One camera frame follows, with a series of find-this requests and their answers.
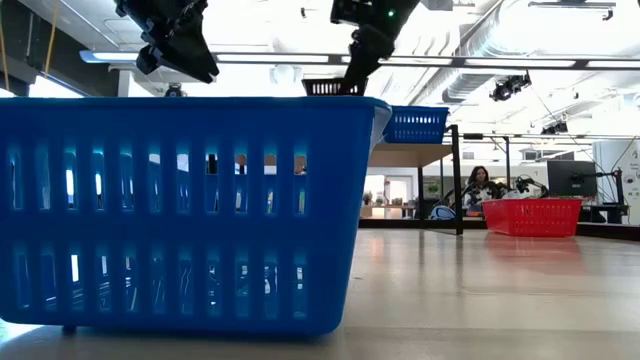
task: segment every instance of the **desk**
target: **desk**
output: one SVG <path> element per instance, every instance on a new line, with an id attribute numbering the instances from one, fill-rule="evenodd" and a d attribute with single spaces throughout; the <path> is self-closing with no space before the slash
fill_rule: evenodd
<path id="1" fill-rule="evenodd" d="M 438 161 L 449 154 L 453 154 L 453 177 L 460 178 L 460 152 L 458 143 L 458 126 L 451 125 L 447 131 L 451 130 L 451 144 L 377 144 L 371 156 L 369 156 L 369 167 L 403 167 L 418 169 L 418 210 L 420 213 L 421 225 L 424 225 L 426 214 L 424 211 L 424 178 L 422 168 Z M 455 203 L 456 203 L 456 235 L 462 235 L 462 199 L 460 193 L 460 182 L 455 181 Z"/>

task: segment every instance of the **basket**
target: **basket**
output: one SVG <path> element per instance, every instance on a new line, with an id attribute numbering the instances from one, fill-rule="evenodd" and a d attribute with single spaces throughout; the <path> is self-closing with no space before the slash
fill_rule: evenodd
<path id="1" fill-rule="evenodd" d="M 339 96 L 342 78 L 335 79 L 302 79 L 302 84 L 308 96 Z M 364 96 L 369 79 L 366 78 L 354 85 L 348 94 L 351 96 Z"/>
<path id="2" fill-rule="evenodd" d="M 582 199 L 501 199 L 482 203 L 489 230 L 533 237 L 575 235 L 581 206 Z"/>
<path id="3" fill-rule="evenodd" d="M 448 108 L 394 106 L 384 130 L 387 143 L 442 144 Z"/>
<path id="4" fill-rule="evenodd" d="M 0 111 L 2 319 L 307 335 L 339 325 L 385 103 L 10 99 Z"/>

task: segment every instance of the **red plastic basket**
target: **red plastic basket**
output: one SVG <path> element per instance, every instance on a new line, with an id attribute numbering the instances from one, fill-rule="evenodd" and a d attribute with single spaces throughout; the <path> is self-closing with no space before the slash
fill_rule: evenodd
<path id="1" fill-rule="evenodd" d="M 511 236 L 576 234 L 581 199 L 501 199 L 482 203 L 487 227 Z"/>

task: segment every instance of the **long dark hair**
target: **long dark hair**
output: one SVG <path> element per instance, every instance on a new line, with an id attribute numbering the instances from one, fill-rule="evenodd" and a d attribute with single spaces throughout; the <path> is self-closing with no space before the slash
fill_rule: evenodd
<path id="1" fill-rule="evenodd" d="M 476 182 L 476 176 L 478 176 L 478 170 L 484 170 L 485 173 L 485 181 L 489 181 L 489 172 L 484 166 L 476 166 L 471 170 L 471 175 L 469 175 L 469 180 L 467 180 L 467 185 L 473 184 Z"/>

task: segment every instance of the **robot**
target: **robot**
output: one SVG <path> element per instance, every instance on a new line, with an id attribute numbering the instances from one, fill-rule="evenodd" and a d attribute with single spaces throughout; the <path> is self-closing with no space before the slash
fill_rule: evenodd
<path id="1" fill-rule="evenodd" d="M 115 0 L 116 13 L 129 16 L 148 45 L 140 50 L 136 66 L 148 75 L 160 66 L 211 83 L 220 73 L 202 36 L 207 0 Z M 334 0 L 330 21 L 358 26 L 351 35 L 351 61 L 341 80 L 340 93 L 356 84 L 391 56 L 394 42 L 420 0 Z"/>

